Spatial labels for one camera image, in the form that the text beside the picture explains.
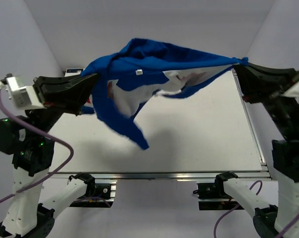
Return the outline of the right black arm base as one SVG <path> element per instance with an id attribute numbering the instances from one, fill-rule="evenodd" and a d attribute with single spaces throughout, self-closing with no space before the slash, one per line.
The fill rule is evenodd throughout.
<path id="1" fill-rule="evenodd" d="M 200 182 L 197 189 L 192 192 L 198 197 L 200 211 L 220 211 L 231 210 L 236 205 L 238 209 L 242 207 L 229 195 L 224 192 L 224 182 L 229 179 L 238 179 L 234 172 L 224 172 L 216 175 L 214 182 Z"/>

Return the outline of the blue white red jacket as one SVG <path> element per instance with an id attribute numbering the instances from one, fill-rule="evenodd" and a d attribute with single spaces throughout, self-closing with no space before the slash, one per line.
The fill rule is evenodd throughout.
<path id="1" fill-rule="evenodd" d="M 134 122 L 144 105 L 158 92 L 185 99 L 208 86 L 247 58 L 229 58 L 170 43 L 134 38 L 119 52 L 92 61 L 82 76 L 98 74 L 99 80 L 83 106 L 110 129 L 137 144 L 149 147 Z"/>

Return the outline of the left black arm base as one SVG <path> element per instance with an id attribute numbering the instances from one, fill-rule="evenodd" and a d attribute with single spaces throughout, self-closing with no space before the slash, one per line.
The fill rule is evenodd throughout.
<path id="1" fill-rule="evenodd" d="M 85 194 L 73 201 L 70 207 L 87 207 L 87 208 L 111 208 L 112 184 L 97 182 L 95 178 L 88 173 L 78 173 L 68 177 L 68 183 L 79 179 L 87 184 Z"/>

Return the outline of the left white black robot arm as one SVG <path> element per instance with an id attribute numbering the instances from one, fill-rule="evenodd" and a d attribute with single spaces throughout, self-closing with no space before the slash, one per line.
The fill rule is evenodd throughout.
<path id="1" fill-rule="evenodd" d="M 11 155 L 13 165 L 10 206 L 0 222 L 0 237 L 45 238 L 65 208 L 94 195 L 95 178 L 78 173 L 56 195 L 39 201 L 43 182 L 53 175 L 55 144 L 66 146 L 49 132 L 63 114 L 81 113 L 98 78 L 39 76 L 31 86 L 11 74 L 0 80 L 0 109 L 5 114 L 0 119 L 0 152 Z"/>

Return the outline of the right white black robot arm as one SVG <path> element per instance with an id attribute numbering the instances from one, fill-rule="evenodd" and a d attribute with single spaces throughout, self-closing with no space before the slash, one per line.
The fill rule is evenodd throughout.
<path id="1" fill-rule="evenodd" d="M 230 197 L 252 218 L 262 238 L 299 238 L 299 70 L 249 63 L 234 67 L 242 98 L 263 105 L 282 135 L 272 141 L 278 204 L 253 193 L 233 172 L 218 174 L 214 190 Z"/>

